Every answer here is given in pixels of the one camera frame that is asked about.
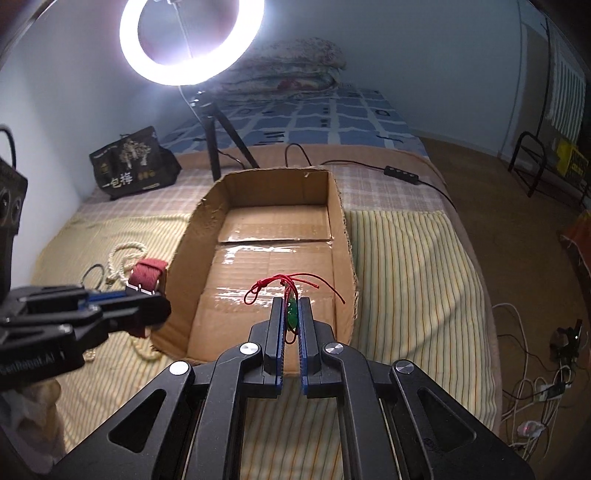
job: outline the red fabric strap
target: red fabric strap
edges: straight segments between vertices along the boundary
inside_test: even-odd
[[[143,290],[155,291],[160,275],[164,273],[168,262],[158,258],[144,258],[137,262],[128,282]]]

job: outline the plaid bed sheet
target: plaid bed sheet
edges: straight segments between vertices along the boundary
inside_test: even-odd
[[[441,196],[425,185],[410,185],[363,167],[326,166],[326,169],[335,175],[345,210],[443,210]],[[183,170],[175,185],[119,200],[111,201],[107,194],[96,189],[78,213],[92,221],[190,213],[212,185],[209,170]]]

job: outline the tripod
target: tripod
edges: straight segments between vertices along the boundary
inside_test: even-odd
[[[209,153],[209,163],[212,168],[213,181],[217,181],[222,177],[220,157],[217,149],[216,120],[220,122],[220,125],[240,149],[240,152],[248,160],[251,167],[259,168],[258,163],[248,150],[248,147],[242,141],[242,138],[240,138],[240,135],[238,135],[238,132],[236,132],[236,129],[233,127],[230,120],[228,120],[228,117],[217,107],[217,104],[211,96],[206,92],[198,91],[193,100],[187,103],[205,130],[205,140],[207,142],[207,152]]]

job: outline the red string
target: red string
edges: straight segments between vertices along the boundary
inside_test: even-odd
[[[318,280],[324,282],[325,285],[327,285],[340,298],[340,301],[342,301],[343,304],[345,303],[345,299],[340,295],[339,292],[336,291],[336,289],[330,283],[328,283],[324,278],[319,277],[318,275],[314,275],[313,273],[291,273],[288,275],[278,273],[276,275],[273,275],[272,277],[263,278],[261,280],[258,280],[251,287],[251,289],[245,293],[244,303],[247,305],[252,305],[253,303],[256,302],[256,299],[258,298],[258,294],[261,292],[261,290],[263,288],[266,288],[269,286],[269,284],[273,283],[274,281],[279,280],[281,282],[281,285],[285,287],[285,290],[283,292],[283,305],[284,305],[284,314],[286,314],[287,313],[287,302],[290,299],[290,294],[293,293],[295,300],[296,301],[298,300],[297,288],[296,288],[296,284],[295,284],[296,281],[300,282],[300,283],[305,283],[306,285],[310,285],[311,287],[314,287],[314,288],[320,288],[320,286],[318,286],[315,283],[312,283],[309,280],[306,280],[305,278],[297,278],[297,277],[317,278]],[[254,295],[252,300],[248,300],[249,295]]]

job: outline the green jade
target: green jade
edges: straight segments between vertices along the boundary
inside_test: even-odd
[[[290,297],[287,300],[287,324],[290,329],[295,331],[298,325],[297,302],[293,292],[290,292]]]

